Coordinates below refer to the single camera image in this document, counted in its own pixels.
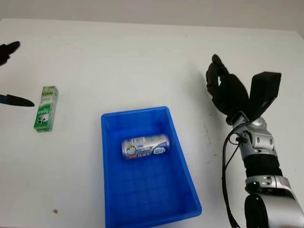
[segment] blue plastic basket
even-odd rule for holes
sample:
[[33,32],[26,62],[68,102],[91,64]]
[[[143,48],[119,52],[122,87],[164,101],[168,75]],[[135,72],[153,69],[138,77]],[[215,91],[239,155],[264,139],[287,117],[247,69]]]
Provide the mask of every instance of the blue plastic basket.
[[[104,200],[107,228],[153,227],[202,209],[167,107],[104,114]],[[170,149],[125,160],[122,141],[164,133]]]

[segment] white table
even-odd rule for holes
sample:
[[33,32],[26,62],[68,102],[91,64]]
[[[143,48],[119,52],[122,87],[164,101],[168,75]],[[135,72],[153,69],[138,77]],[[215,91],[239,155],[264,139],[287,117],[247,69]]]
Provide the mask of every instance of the white table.
[[[263,116],[283,174],[304,207],[304,40],[296,32],[2,20],[0,43],[15,40],[21,48],[0,68],[0,94],[38,105],[42,86],[56,85],[59,99],[48,133],[33,129],[37,106],[0,105],[0,226],[104,227],[100,116],[166,105],[203,214],[163,227],[228,227],[221,148],[231,128],[205,88],[214,53],[248,89],[254,74],[282,73],[279,96]],[[227,181],[242,227],[245,178],[237,153]]]

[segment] silver can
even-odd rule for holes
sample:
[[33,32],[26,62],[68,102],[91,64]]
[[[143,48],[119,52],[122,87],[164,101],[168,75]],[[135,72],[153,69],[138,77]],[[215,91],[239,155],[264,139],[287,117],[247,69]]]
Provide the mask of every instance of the silver can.
[[165,153],[169,149],[169,138],[164,134],[123,140],[125,159],[135,159]]

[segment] gray wall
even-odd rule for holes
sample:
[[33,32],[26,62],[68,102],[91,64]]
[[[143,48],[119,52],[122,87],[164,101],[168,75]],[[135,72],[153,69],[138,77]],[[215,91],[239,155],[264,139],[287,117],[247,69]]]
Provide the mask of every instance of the gray wall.
[[296,30],[304,0],[0,0],[1,18]]

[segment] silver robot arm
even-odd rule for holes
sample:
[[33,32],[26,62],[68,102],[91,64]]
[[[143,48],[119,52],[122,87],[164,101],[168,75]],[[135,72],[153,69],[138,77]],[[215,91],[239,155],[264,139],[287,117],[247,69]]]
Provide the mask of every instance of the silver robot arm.
[[[237,127],[246,122],[241,115],[233,124]],[[289,181],[282,175],[274,139],[267,124],[259,117],[237,133],[240,150],[246,167],[245,216],[248,228],[304,228],[304,214],[291,189]]]
[[277,98],[281,74],[262,72],[252,77],[250,96],[239,78],[229,73],[217,55],[206,72],[207,90],[217,109],[233,126],[223,143],[222,189],[232,228],[239,228],[229,206],[226,148],[232,134],[238,142],[246,168],[245,216],[248,228],[304,228],[304,214],[289,181],[283,176],[275,143],[261,115]]

